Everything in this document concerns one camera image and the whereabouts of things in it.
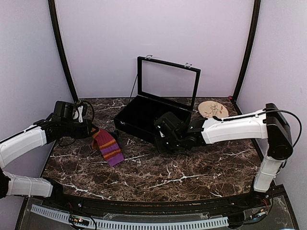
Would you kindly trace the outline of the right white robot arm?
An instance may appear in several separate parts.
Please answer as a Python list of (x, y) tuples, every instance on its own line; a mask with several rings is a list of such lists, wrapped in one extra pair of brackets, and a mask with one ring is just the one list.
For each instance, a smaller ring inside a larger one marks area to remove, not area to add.
[(226, 118), (213, 116), (185, 124), (172, 112), (158, 118), (155, 127), (160, 132), (159, 147), (174, 150), (182, 147), (206, 146), (238, 139), (266, 139), (268, 147), (257, 173), (253, 191), (245, 196), (245, 204), (255, 208), (263, 201), (281, 166), (293, 154), (290, 125), (275, 104), (268, 103), (262, 110)]

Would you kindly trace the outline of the purple orange striped sock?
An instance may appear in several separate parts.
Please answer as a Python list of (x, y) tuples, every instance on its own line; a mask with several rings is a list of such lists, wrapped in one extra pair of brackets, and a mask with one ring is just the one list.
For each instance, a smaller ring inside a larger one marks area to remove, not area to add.
[(103, 129), (92, 135), (92, 148), (100, 150), (104, 160), (108, 162), (111, 167), (124, 161), (122, 151), (114, 137)]

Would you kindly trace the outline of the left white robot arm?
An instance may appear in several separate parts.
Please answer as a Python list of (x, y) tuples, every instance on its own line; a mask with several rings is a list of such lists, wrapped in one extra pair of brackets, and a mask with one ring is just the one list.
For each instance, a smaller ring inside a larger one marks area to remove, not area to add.
[[(0, 142), (0, 167), (5, 168), (13, 160), (61, 138), (83, 139), (98, 132), (93, 118), (86, 119), (86, 111), (92, 105), (88, 101), (79, 104), (57, 101), (54, 111), (46, 118), (34, 122), (25, 130)], [(63, 209), (68, 199), (63, 187), (53, 179), (20, 176), (1, 170), (0, 196), (48, 197), (57, 209)]]

